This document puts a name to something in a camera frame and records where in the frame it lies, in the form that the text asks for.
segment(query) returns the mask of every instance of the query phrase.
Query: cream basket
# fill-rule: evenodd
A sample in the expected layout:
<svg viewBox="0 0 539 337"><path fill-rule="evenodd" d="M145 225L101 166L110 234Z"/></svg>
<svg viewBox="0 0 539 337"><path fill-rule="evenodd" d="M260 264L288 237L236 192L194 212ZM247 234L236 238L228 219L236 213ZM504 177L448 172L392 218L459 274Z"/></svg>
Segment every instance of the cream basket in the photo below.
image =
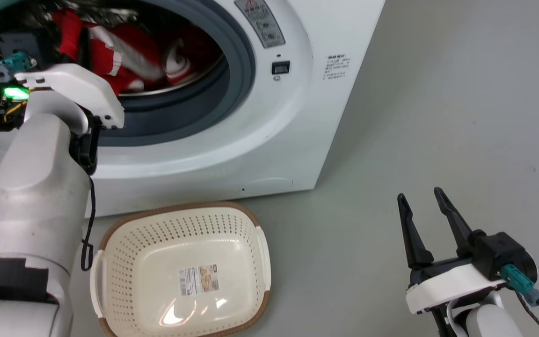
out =
<svg viewBox="0 0 539 337"><path fill-rule="evenodd" d="M239 204L149 211L103 237L90 272L91 300L113 337L226 336L263 315L269 257L257 219Z"/></svg>

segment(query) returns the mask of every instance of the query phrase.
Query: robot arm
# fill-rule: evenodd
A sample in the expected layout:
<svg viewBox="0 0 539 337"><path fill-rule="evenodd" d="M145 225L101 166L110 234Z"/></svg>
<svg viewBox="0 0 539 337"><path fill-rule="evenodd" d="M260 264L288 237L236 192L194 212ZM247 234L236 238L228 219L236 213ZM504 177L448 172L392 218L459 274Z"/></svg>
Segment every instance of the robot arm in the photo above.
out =
<svg viewBox="0 0 539 337"><path fill-rule="evenodd" d="M0 337L64 337L99 130L117 128L124 111L109 84L75 64L16 78L51 90L30 93L0 164Z"/></svg>
<svg viewBox="0 0 539 337"><path fill-rule="evenodd" d="M472 231L441 188L436 187L434 194L457 245L457 257L440 262L434 262L424 247L406 197L398 196L411 269L406 296L411 313L431 312L440 337L522 336L498 292L515 290L529 313L524 299L532 307L539 305L539 291L533 288L538 278L533 258L505 232L486 235L482 230ZM464 311L454 315L453 309Z"/></svg>

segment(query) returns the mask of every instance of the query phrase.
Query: warning label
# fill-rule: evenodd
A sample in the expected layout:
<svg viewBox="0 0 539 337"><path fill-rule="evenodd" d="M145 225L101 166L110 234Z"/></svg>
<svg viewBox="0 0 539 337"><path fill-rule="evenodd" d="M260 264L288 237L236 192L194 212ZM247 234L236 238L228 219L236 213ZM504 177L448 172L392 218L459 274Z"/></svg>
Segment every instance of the warning label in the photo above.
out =
<svg viewBox="0 0 539 337"><path fill-rule="evenodd" d="M345 54L330 55L323 71L324 80L339 79L346 75L350 66L350 58Z"/></svg>
<svg viewBox="0 0 539 337"><path fill-rule="evenodd" d="M178 271L180 296L192 296L220 290L218 265L191 267Z"/></svg>

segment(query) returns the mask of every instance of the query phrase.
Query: washing machine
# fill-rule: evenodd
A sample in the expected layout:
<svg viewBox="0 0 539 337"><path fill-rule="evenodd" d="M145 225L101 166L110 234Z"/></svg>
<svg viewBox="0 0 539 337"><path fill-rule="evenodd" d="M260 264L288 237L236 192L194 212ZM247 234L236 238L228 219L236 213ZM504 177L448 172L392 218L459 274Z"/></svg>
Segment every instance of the washing machine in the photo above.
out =
<svg viewBox="0 0 539 337"><path fill-rule="evenodd" d="M196 81L120 96L125 128L102 133L93 176L103 216L313 189L384 0L63 2L171 13L221 49ZM0 29L27 8L24 23L46 21L34 3L0 0ZM0 160L13 136L0 132Z"/></svg>

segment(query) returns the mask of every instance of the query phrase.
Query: grey floor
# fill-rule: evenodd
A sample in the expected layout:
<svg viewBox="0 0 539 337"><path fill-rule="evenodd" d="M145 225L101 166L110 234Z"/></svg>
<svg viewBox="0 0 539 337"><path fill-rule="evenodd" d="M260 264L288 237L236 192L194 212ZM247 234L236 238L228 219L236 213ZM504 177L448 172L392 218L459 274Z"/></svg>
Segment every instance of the grey floor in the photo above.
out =
<svg viewBox="0 0 539 337"><path fill-rule="evenodd" d="M241 335L436 336L404 300L396 206L406 193L426 246L454 256L434 186L539 266L539 0L387 0L317 188L242 200L267 233L273 296ZM98 219L94 240L115 220ZM73 337L103 336L87 278L76 267Z"/></svg>

